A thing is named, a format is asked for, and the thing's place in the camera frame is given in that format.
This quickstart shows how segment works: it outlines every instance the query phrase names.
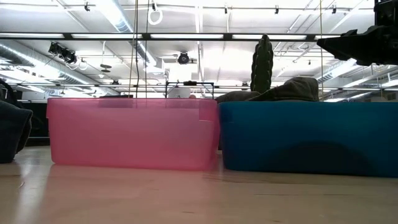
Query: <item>spotlight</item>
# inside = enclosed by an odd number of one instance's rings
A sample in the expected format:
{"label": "spotlight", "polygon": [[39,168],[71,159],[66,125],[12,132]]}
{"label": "spotlight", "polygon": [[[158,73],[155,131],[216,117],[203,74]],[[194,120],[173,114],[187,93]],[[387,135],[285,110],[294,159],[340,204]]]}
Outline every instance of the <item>spotlight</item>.
{"label": "spotlight", "polygon": [[243,82],[242,86],[247,87],[247,86],[249,86],[249,84],[247,82]]}
{"label": "spotlight", "polygon": [[75,52],[71,52],[67,49],[62,49],[60,58],[62,58],[66,63],[74,64],[77,62]]}
{"label": "spotlight", "polygon": [[69,64],[74,64],[77,62],[75,52],[60,46],[58,43],[51,43],[49,53],[54,56],[59,56]]}
{"label": "spotlight", "polygon": [[186,65],[189,63],[188,53],[181,52],[180,56],[178,57],[178,63],[180,65]]}

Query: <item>wire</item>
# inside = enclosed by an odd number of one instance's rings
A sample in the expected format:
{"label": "wire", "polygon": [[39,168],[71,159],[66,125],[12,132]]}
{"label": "wire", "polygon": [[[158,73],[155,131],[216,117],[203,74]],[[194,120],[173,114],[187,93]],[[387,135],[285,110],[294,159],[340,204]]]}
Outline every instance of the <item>wire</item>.
{"label": "wire", "polygon": [[[138,0],[136,0],[136,45],[138,43]],[[139,69],[138,69],[138,51],[136,49],[136,68],[137,68],[137,86],[136,86],[136,98],[138,98],[138,84],[139,84]]]}
{"label": "wire", "polygon": [[[137,10],[135,10],[135,12],[134,12],[134,19],[135,19],[135,20],[136,20],[136,16],[137,16]],[[129,91],[128,91],[128,93],[127,93],[127,97],[128,97],[128,98],[130,98],[130,91],[131,91],[132,58],[133,58],[133,56],[134,56],[134,39],[135,39],[134,31],[135,31],[135,29],[133,30],[133,34],[132,34],[131,61],[130,61],[130,77],[129,77]]]}
{"label": "wire", "polygon": [[[149,1],[150,0],[148,0],[148,10],[147,10],[147,14],[149,13]],[[145,31],[145,33],[147,34],[148,33],[148,21],[149,21],[149,19],[147,19],[147,25],[146,25],[146,31]],[[148,82],[147,82],[147,43],[148,43],[148,41],[146,41],[145,40],[145,98],[148,98],[148,96],[147,96],[147,84],[148,84]]]}
{"label": "wire", "polygon": [[[320,11],[320,23],[321,23],[321,38],[322,38],[322,1],[323,0],[319,0],[319,11]],[[321,48],[321,78],[323,80],[323,49]]]}
{"label": "wire", "polygon": [[54,60],[55,57],[56,55],[54,55],[54,57],[52,57],[47,63],[45,63],[44,66],[48,65],[52,60]]}

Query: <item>green cactus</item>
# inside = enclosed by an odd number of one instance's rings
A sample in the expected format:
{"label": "green cactus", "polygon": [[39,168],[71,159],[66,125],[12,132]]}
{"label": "green cactus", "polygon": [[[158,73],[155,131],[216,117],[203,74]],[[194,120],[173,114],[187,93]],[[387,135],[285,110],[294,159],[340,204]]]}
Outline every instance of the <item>green cactus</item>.
{"label": "green cactus", "polygon": [[271,76],[274,52],[272,44],[267,35],[263,35],[253,55],[252,74],[251,74],[251,91],[264,93],[271,87]]}

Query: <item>fluorescent light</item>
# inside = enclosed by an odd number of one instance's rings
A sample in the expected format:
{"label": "fluorescent light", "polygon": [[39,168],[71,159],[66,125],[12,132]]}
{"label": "fluorescent light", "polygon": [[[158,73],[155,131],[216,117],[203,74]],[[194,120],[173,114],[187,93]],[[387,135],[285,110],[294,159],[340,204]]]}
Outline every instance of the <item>fluorescent light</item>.
{"label": "fluorescent light", "polygon": [[73,38],[81,39],[141,39],[141,34],[72,34]]}
{"label": "fluorescent light", "polygon": [[232,35],[232,39],[250,39],[250,40],[259,40],[262,35],[259,34],[235,34]]}
{"label": "fluorescent light", "polygon": [[307,38],[306,35],[268,35],[270,40],[305,40]]}
{"label": "fluorescent light", "polygon": [[338,88],[323,88],[323,90],[338,90]]}
{"label": "fluorescent light", "polygon": [[57,85],[51,83],[30,83],[29,86],[57,86]]}
{"label": "fluorescent light", "polygon": [[358,94],[358,95],[355,95],[355,96],[350,97],[350,99],[357,99],[357,98],[360,98],[360,97],[362,97],[362,96],[368,95],[369,93],[370,93],[370,92],[361,93],[361,94]]}
{"label": "fluorescent light", "polygon": [[315,36],[315,40],[326,39],[326,38],[334,38],[334,37],[340,37],[340,35],[316,35]]}
{"label": "fluorescent light", "polygon": [[151,34],[153,39],[222,39],[223,34]]}
{"label": "fluorescent light", "polygon": [[94,84],[64,84],[64,85],[61,84],[61,86],[66,86],[66,87],[68,87],[68,86],[94,87],[95,85]]}
{"label": "fluorescent light", "polygon": [[379,88],[343,88],[343,90],[356,90],[356,91],[379,91]]}
{"label": "fluorescent light", "polygon": [[327,99],[324,102],[336,103],[336,102],[339,102],[341,100],[345,100],[345,99],[344,98],[334,98],[334,99]]}
{"label": "fluorescent light", "polygon": [[0,33],[0,37],[12,38],[64,38],[63,34],[35,34],[35,33]]}
{"label": "fluorescent light", "polygon": [[[270,40],[305,40],[306,35],[268,35]],[[249,39],[259,40],[262,38],[261,34],[235,34],[232,39]]]}

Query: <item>ceiling beam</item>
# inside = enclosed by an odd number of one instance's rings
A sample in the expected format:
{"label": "ceiling beam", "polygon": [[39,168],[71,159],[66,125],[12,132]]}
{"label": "ceiling beam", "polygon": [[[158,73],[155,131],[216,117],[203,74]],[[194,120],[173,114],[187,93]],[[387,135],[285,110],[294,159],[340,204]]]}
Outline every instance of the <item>ceiling beam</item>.
{"label": "ceiling beam", "polygon": [[[87,41],[238,41],[258,42],[262,33],[53,33],[53,32],[0,32],[0,39],[11,40],[87,40]],[[267,34],[273,42],[316,42],[321,34]],[[339,37],[323,34],[323,38]]]}

